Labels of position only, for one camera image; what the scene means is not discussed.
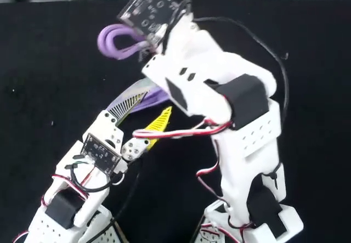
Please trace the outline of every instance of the black table surface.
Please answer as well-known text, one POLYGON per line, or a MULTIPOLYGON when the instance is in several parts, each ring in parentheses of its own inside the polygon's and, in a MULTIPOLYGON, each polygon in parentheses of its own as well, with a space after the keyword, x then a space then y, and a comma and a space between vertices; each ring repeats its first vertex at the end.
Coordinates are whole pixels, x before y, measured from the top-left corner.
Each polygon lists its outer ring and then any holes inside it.
MULTIPOLYGON (((99 31, 126 3, 0 5, 0 242, 27 229, 60 158, 100 110, 142 77, 136 57, 107 59, 96 46, 99 31)), ((291 102, 279 149, 285 203, 305 225, 292 243, 337 241, 347 232, 350 9, 351 0, 194 0, 196 17, 240 20, 287 56, 291 102)), ((230 24, 201 27, 224 50, 271 70, 281 102, 282 79, 269 54, 230 24)), ((122 125, 125 138, 168 104, 130 115, 122 125)), ((195 122, 174 108, 169 129, 195 122)), ((188 242, 214 201, 195 172, 214 162, 208 137, 159 141, 145 156, 137 191, 119 220, 130 242, 188 242)), ((138 170, 111 189, 105 205, 113 213, 138 170)), ((220 174, 206 180, 218 187, 220 174)))

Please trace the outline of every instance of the black circuit board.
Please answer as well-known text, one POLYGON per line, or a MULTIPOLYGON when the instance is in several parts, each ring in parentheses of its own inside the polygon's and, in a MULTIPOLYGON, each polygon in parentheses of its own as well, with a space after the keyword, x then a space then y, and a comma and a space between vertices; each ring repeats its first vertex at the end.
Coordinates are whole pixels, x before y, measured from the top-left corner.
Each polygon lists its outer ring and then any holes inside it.
POLYGON ((95 167, 106 173, 108 176, 113 173, 121 159, 107 145, 91 134, 88 134, 81 154, 94 160, 95 167))
POLYGON ((167 28, 165 24, 169 24, 178 6, 174 0, 130 0, 118 18, 157 47, 162 42, 163 35, 156 33, 162 26, 167 28))

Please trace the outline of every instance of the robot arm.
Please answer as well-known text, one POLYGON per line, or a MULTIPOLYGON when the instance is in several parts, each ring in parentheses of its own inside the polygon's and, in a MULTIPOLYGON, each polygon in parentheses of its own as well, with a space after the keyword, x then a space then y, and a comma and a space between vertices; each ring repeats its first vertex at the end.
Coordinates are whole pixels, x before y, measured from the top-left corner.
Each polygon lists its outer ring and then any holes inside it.
MULTIPOLYGON (((147 128, 163 131, 171 115, 165 109, 147 128)), ((103 230, 112 215, 103 201, 110 188, 87 193, 71 181, 71 167, 79 183, 87 189, 110 182, 110 174, 121 175, 121 183, 128 170, 128 162, 136 160, 151 149, 156 140, 132 138, 124 145, 123 132, 109 110, 103 110, 56 166, 53 182, 42 197, 42 203, 29 227, 26 243, 85 243, 103 230)), ((122 242, 113 227, 93 242, 122 242)))

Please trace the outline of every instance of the white plastic panel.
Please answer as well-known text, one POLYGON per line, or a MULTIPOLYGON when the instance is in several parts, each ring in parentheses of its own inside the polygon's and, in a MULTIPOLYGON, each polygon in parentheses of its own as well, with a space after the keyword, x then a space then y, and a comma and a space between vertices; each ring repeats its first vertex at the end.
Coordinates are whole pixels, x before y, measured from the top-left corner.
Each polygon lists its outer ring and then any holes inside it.
POLYGON ((122 156, 127 161, 135 160, 146 151, 149 144, 148 139, 132 138, 123 145, 122 156))
POLYGON ((77 243, 85 228, 73 227, 66 230, 46 215, 45 210, 44 206, 38 209, 29 226, 25 243, 77 243))
POLYGON ((247 157, 276 139, 281 133, 279 104, 269 100, 269 111, 238 131, 227 131, 221 138, 235 146, 236 156, 247 157))
MULTIPOLYGON (((98 232, 103 230, 110 223, 110 219, 112 217, 111 213, 108 210, 104 212, 106 213, 104 214, 101 213, 94 217, 86 233, 80 239, 79 243, 85 243, 86 241, 90 240, 92 237, 97 235, 98 232)), ((103 233, 100 237, 95 239, 93 242, 94 243, 121 243, 114 227, 110 227, 105 233, 103 233)))

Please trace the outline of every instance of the red and white wire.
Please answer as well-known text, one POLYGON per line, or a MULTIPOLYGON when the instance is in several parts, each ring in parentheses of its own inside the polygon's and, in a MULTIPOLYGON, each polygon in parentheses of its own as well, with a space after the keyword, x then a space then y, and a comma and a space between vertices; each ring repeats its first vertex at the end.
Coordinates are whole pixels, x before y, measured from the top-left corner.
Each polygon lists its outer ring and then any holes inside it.
POLYGON ((12 241, 12 243, 16 243, 21 237, 23 237, 24 235, 27 235, 29 233, 28 230, 23 231, 21 234, 18 234, 15 239, 12 241))
POLYGON ((218 229, 218 231, 222 232, 224 235, 226 235, 227 237, 229 237, 230 239, 232 239, 235 243, 240 243, 240 241, 238 239, 236 239, 234 236, 232 236, 228 231, 226 231, 224 228, 218 228, 218 227, 214 227, 211 223, 207 223, 207 224, 202 224, 201 228, 216 228, 218 229))
POLYGON ((88 199, 88 195, 84 193, 81 189, 79 189, 77 186, 75 186, 74 183, 72 183, 72 181, 68 177, 61 176, 59 174, 53 174, 52 178, 58 178, 63 180, 69 187, 71 187, 74 191, 76 191, 81 197, 83 197, 85 200, 88 199))
POLYGON ((213 135, 219 133, 220 131, 231 126, 232 122, 227 122, 220 126, 215 126, 210 129, 198 129, 198 127, 202 126, 206 121, 199 123, 192 129, 181 129, 177 131, 170 132, 160 132, 160 131, 152 131, 147 129, 138 129, 133 132, 133 137, 136 138, 148 138, 148 139, 161 139, 161 138, 181 138, 188 136, 196 136, 196 135, 213 135))

